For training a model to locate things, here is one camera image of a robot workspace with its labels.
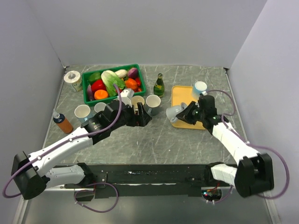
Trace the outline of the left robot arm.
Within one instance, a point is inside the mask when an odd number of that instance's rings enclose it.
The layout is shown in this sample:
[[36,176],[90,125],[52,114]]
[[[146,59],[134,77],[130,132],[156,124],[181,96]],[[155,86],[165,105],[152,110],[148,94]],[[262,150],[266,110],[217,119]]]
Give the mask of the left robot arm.
[[91,185],[93,173],[85,163],[69,168],[56,168],[66,157],[108,138],[122,126],[145,127],[151,116],[138,103],[137,111],[119,100],[113,100],[103,111],[85,121],[58,142],[29,155],[14,156],[11,176],[25,200],[40,195],[45,189],[62,184]]

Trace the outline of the grey printed mug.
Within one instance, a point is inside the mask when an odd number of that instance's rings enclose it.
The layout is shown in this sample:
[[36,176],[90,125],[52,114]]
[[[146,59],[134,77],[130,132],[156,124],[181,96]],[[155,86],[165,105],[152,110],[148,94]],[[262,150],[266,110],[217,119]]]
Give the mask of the grey printed mug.
[[94,111],[96,113],[99,113],[101,111],[104,111],[105,107],[106,107],[106,103],[99,102],[94,106]]

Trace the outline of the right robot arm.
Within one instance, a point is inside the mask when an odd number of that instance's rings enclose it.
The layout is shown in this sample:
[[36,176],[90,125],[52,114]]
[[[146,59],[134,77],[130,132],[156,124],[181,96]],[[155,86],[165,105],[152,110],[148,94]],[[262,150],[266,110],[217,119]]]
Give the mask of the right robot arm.
[[246,198],[274,188],[272,159],[261,154],[241,140],[229,121],[217,113],[213,96],[200,96],[192,101],[176,118],[190,125],[201,122],[209,133],[219,140],[233,156],[236,167],[221,162],[206,165],[204,181],[209,186],[219,181],[236,188]]

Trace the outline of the dark grey blue mug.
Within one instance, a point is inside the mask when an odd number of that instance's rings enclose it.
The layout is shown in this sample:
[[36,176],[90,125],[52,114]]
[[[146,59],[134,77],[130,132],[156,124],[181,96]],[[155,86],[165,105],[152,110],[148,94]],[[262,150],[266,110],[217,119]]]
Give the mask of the dark grey blue mug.
[[145,100],[147,113],[151,116],[159,114],[161,109],[161,99],[157,95],[149,95]]

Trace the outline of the cream ribbed mug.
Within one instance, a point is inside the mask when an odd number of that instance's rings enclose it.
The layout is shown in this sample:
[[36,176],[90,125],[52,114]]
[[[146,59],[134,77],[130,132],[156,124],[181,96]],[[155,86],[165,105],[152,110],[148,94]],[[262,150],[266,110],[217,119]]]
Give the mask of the cream ribbed mug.
[[141,103],[142,106],[144,106],[145,104],[145,99],[142,97],[142,96],[133,96],[131,98],[131,104],[132,104],[132,107],[137,110],[138,109],[138,103]]

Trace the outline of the green mug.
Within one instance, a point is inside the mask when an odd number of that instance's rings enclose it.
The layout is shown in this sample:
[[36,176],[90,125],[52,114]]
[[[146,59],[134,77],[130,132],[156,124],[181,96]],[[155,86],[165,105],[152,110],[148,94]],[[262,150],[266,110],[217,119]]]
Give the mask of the green mug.
[[87,105],[79,105],[75,108],[74,114],[81,124],[93,117],[92,111]]

